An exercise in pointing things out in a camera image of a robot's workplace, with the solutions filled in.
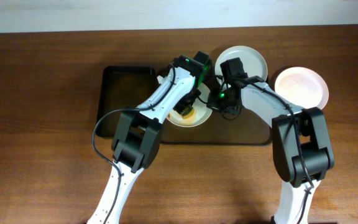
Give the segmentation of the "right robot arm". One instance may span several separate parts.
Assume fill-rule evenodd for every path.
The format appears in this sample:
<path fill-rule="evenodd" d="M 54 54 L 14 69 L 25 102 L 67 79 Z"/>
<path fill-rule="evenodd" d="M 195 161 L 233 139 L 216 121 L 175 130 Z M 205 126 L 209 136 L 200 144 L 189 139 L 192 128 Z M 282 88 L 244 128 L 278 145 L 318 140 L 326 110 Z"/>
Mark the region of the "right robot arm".
<path fill-rule="evenodd" d="M 211 90 L 208 108 L 237 115 L 255 113 L 272 131 L 273 163 L 282 180 L 280 202 L 271 223 L 307 223 L 316 189 L 334 166 L 323 111 L 285 100 L 259 77 L 225 78 Z"/>

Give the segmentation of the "white plate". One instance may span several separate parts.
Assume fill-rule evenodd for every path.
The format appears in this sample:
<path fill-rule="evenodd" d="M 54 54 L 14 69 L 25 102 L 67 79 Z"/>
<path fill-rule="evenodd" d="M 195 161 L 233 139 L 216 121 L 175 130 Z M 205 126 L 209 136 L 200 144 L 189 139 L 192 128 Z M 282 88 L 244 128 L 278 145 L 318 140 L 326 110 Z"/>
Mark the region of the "white plate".
<path fill-rule="evenodd" d="M 219 55 L 215 63 L 215 74 L 222 75 L 220 64 L 237 57 L 240 58 L 244 71 L 248 74 L 248 77 L 260 77 L 263 81 L 267 80 L 268 68 L 263 56 L 251 47 L 240 45 L 230 47 Z"/>
<path fill-rule="evenodd" d="M 282 71 L 274 84 L 275 92 L 287 101 L 303 108 L 323 109 L 329 99 L 324 79 L 305 67 L 290 67 Z"/>
<path fill-rule="evenodd" d="M 189 117 L 183 118 L 182 115 L 180 115 L 178 112 L 171 110 L 167 116 L 167 120 L 169 122 L 175 126 L 192 128 L 201 125 L 211 116 L 212 110 L 207 108 L 206 105 L 201 101 L 207 101 L 210 90 L 203 83 L 198 87 L 198 90 L 201 92 L 201 94 L 198 98 L 196 98 L 192 105 L 194 112 Z"/>

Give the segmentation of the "green yellow sponge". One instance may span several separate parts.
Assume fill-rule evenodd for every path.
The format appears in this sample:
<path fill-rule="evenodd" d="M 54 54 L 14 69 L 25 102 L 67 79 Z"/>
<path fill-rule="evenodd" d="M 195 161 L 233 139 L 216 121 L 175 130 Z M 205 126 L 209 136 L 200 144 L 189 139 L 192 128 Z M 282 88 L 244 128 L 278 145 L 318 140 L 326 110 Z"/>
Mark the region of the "green yellow sponge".
<path fill-rule="evenodd" d="M 195 109 L 193 107 L 187 107 L 182 111 L 181 117 L 183 119 L 188 119 L 189 117 L 193 116 L 195 113 Z"/>

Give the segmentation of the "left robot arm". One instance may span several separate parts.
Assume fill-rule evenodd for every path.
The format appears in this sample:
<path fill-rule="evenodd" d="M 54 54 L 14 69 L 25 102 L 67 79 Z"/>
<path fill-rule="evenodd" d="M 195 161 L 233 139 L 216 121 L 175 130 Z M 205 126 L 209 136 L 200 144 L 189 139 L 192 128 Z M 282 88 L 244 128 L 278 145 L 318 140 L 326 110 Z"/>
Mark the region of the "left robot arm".
<path fill-rule="evenodd" d="M 101 200 L 88 223 L 118 223 L 131 188 L 142 171 L 154 161 L 161 142 L 163 122 L 171 110 L 193 114 L 200 96 L 198 87 L 211 68 L 210 56 L 198 52 L 193 58 L 181 55 L 169 64 L 160 86 L 135 108 L 119 109 L 114 135 L 112 166 Z"/>

